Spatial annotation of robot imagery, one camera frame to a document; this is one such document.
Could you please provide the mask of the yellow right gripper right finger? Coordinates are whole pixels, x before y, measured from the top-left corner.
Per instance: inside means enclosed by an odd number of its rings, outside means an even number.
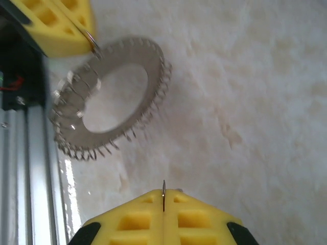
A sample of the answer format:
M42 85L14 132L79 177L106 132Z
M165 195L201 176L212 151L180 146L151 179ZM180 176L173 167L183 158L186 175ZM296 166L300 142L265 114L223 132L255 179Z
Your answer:
M164 244L258 244L242 221L183 192L163 192Z

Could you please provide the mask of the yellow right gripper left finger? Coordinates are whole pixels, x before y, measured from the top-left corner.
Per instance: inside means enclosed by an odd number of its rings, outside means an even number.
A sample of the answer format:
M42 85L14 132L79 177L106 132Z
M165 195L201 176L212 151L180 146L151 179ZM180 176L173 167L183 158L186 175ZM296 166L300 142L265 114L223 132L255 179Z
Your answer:
M69 244L164 244L163 200L155 189L86 221Z

